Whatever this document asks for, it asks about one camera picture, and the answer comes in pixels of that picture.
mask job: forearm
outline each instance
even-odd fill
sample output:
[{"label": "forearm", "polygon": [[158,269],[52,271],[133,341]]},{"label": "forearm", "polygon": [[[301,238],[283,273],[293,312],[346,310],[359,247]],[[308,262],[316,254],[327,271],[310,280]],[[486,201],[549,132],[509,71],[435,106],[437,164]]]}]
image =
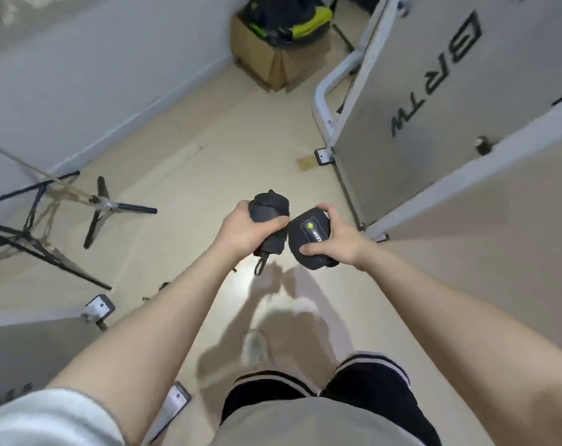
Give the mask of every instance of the forearm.
[{"label": "forearm", "polygon": [[562,433],[560,349],[373,243],[364,254],[366,271],[495,442],[544,444]]},{"label": "forearm", "polygon": [[50,386],[97,400],[116,418],[128,442],[140,443],[235,264],[226,250],[211,246],[79,354]]}]

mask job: hand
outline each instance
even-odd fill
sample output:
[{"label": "hand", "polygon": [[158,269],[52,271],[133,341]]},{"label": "hand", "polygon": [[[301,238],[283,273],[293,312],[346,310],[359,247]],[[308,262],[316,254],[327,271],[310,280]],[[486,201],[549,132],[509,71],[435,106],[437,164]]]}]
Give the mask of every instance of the hand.
[{"label": "hand", "polygon": [[289,224],[289,217],[279,216],[267,222],[254,222],[248,212],[248,201],[241,200],[238,206],[223,220],[213,242],[225,253],[230,253],[240,262],[254,252],[266,238]]},{"label": "hand", "polygon": [[371,246],[375,246],[375,243],[359,234],[354,226],[345,222],[337,213],[335,205],[321,203],[318,208],[329,214],[330,238],[321,243],[305,244],[300,247],[300,253],[303,255],[328,255],[340,263],[363,270],[366,251]]}]

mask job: white sleeve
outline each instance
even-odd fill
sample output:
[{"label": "white sleeve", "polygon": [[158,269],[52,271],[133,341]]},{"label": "white sleeve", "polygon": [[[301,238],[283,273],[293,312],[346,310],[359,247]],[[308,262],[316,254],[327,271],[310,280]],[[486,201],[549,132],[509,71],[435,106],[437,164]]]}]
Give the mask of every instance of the white sleeve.
[{"label": "white sleeve", "polygon": [[73,390],[41,390],[0,407],[0,446],[124,444],[111,415]]}]

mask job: cardboard box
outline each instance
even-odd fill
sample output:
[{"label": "cardboard box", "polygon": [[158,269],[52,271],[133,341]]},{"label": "cardboard box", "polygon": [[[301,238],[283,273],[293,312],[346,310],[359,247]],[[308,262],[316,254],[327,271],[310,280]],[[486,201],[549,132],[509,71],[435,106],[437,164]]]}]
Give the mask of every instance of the cardboard box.
[{"label": "cardboard box", "polygon": [[303,47],[276,49],[252,32],[235,14],[232,18],[232,53],[271,89],[295,81],[330,51],[330,36]]}]

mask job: finger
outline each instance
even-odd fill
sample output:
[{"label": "finger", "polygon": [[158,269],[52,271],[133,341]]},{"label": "finger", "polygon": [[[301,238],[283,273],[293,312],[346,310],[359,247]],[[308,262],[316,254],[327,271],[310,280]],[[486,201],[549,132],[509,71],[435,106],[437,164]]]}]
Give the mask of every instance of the finger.
[{"label": "finger", "polygon": [[288,216],[278,216],[274,219],[271,219],[267,222],[260,222],[258,224],[258,228],[261,229],[263,235],[270,236],[276,231],[281,230],[282,228],[287,227],[289,224],[289,217]]},{"label": "finger", "polygon": [[247,200],[240,200],[239,203],[236,205],[236,210],[247,211],[248,203],[249,202]]},{"label": "finger", "polygon": [[318,208],[320,208],[321,210],[326,211],[329,214],[329,218],[331,221],[341,221],[343,218],[339,215],[339,212],[337,211],[337,209],[335,208],[335,205],[333,205],[332,203],[320,203],[319,205],[317,205]]},{"label": "finger", "polygon": [[321,243],[304,244],[302,247],[300,247],[300,253],[306,256],[325,255],[324,252],[326,250],[327,244],[325,244],[324,242],[325,241]]}]

